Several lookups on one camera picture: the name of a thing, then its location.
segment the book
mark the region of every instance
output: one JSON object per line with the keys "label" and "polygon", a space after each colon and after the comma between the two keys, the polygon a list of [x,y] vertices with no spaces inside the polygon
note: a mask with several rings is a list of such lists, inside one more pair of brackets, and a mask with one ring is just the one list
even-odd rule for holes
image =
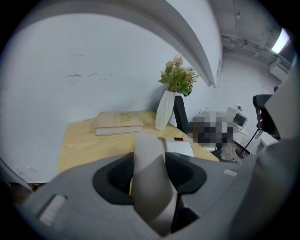
{"label": "book", "polygon": [[136,112],[101,112],[94,123],[97,136],[136,133],[142,126]]}

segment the ceiling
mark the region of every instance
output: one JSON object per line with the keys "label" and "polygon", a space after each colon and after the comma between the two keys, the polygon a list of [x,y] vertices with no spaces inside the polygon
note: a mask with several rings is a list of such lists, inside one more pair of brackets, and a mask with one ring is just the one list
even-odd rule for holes
{"label": "ceiling", "polygon": [[281,26],[258,1],[209,2],[220,28],[224,52],[239,53],[268,66],[277,61],[289,71],[295,56],[293,45],[288,42],[279,54],[271,50]]}

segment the black office chair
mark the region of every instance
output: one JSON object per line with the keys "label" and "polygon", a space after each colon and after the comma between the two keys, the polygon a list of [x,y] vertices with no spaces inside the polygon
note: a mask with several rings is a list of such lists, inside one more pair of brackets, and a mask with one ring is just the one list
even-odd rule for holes
{"label": "black office chair", "polygon": [[186,110],[184,108],[183,99],[181,96],[176,96],[174,101],[174,115],[177,123],[177,128],[188,134],[188,118],[186,115]]}
{"label": "black office chair", "polygon": [[[186,135],[188,135],[188,118],[186,114],[186,110],[184,108],[184,103],[183,99],[181,96],[176,96],[175,101],[174,101],[174,115],[177,123],[177,128],[181,131],[184,132]],[[232,162],[230,160],[224,160],[221,158],[221,148],[222,148],[222,143],[216,143],[217,149],[213,152],[211,152],[215,157],[217,157],[221,162]]]}

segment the pink flower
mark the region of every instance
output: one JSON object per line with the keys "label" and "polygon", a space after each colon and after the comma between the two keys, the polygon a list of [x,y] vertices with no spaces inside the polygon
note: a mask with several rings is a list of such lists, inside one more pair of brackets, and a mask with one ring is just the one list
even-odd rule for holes
{"label": "pink flower", "polygon": [[169,67],[169,68],[172,68],[173,66],[173,62],[172,61],[168,61],[166,64],[165,64],[166,67]]}
{"label": "pink flower", "polygon": [[183,64],[182,58],[174,58],[174,62],[178,63],[179,65]]}

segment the floor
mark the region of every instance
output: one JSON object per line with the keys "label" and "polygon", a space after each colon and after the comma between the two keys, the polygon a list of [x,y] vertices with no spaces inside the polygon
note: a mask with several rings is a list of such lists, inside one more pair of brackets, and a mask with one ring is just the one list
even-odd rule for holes
{"label": "floor", "polygon": [[235,152],[236,149],[242,151],[242,148],[240,148],[234,142],[225,143],[222,147],[221,158],[225,160],[232,160],[234,158],[235,161],[242,163],[242,159]]}
{"label": "floor", "polygon": [[[37,191],[43,185],[44,183],[35,184],[34,186],[32,186],[32,191],[33,192]],[[18,205],[22,205],[26,201],[26,199],[32,194],[30,190],[28,190],[27,188],[23,187],[18,183],[10,183],[10,186],[6,185],[6,189],[10,194],[9,197],[11,199],[11,202]]]}

